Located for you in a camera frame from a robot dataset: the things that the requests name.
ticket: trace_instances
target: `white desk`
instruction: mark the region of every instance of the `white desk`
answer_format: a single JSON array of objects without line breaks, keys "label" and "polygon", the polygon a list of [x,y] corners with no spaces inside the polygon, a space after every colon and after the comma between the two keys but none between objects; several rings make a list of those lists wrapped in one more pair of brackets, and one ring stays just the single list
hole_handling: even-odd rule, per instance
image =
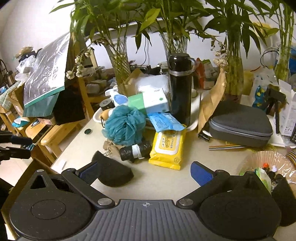
[{"label": "white desk", "polygon": [[[92,129],[92,133],[89,135],[84,134],[87,128]],[[61,160],[66,161],[63,170],[67,168],[79,169],[90,163],[96,151],[104,152],[103,143],[106,138],[102,135],[101,130],[101,124],[90,120],[54,162],[52,168],[55,169]],[[154,132],[149,130],[145,134],[151,139],[154,136]],[[138,160],[134,164],[125,161],[122,163],[130,166],[134,173],[131,182],[120,188],[111,188],[96,180],[92,187],[115,202],[118,202],[119,199],[172,199],[176,202],[199,187],[190,175],[190,165],[193,161],[199,161],[212,170],[223,169],[231,175],[235,175],[239,164],[248,154],[252,153],[246,149],[209,151],[209,145],[220,144],[222,142],[217,140],[207,143],[198,139],[196,131],[189,132],[185,138],[180,171],[154,166],[149,164],[146,159]],[[292,241],[295,240],[295,237],[296,223],[289,227],[279,227],[275,234],[277,241]]]}]

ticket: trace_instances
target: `white box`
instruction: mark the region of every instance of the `white box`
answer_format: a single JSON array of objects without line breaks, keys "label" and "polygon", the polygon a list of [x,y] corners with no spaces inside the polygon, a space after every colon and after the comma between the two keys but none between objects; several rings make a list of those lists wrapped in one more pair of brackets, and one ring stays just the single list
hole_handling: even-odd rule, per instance
[{"label": "white box", "polygon": [[147,91],[130,96],[128,98],[128,106],[137,108],[145,115],[155,112],[167,112],[170,110],[163,89]]},{"label": "white box", "polygon": [[296,95],[290,84],[279,80],[280,92],[286,95],[286,104],[279,112],[279,130],[284,136],[291,136],[296,123]]}]

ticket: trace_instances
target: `green and white box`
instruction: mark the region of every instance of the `green and white box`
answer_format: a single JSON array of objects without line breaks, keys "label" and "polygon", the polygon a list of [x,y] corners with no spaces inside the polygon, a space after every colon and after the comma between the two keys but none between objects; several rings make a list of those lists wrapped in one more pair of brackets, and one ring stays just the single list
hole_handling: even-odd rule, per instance
[{"label": "green and white box", "polygon": [[170,110],[163,89],[147,91],[130,96],[128,98],[128,106],[137,108],[145,115],[156,112],[167,112]]}]

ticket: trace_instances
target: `black thermos bottle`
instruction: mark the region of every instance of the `black thermos bottle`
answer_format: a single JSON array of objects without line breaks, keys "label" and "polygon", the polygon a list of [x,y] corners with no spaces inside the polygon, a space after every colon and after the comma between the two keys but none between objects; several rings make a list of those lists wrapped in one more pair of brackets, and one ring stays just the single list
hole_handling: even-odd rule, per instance
[{"label": "black thermos bottle", "polygon": [[181,124],[190,125],[192,73],[196,61],[186,53],[169,57],[171,113]]}]

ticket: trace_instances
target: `glass vase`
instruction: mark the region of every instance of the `glass vase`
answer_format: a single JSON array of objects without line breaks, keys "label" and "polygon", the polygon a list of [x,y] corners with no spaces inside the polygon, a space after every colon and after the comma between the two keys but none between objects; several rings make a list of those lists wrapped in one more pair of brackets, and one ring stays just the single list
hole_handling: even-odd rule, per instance
[{"label": "glass vase", "polygon": [[227,67],[225,100],[240,103],[244,87],[244,70],[240,53],[240,34],[227,32]]},{"label": "glass vase", "polygon": [[126,37],[120,37],[111,42],[104,43],[104,47],[110,58],[115,78],[118,85],[118,92],[126,95],[125,81],[131,74],[128,64],[128,55],[126,48]]},{"label": "glass vase", "polygon": [[175,34],[163,33],[159,34],[159,36],[163,41],[167,62],[170,55],[173,53],[187,53],[188,39],[184,35],[178,36]]},{"label": "glass vase", "polygon": [[277,80],[288,82],[290,79],[289,60],[291,50],[289,47],[280,46],[279,60],[274,68]]}]

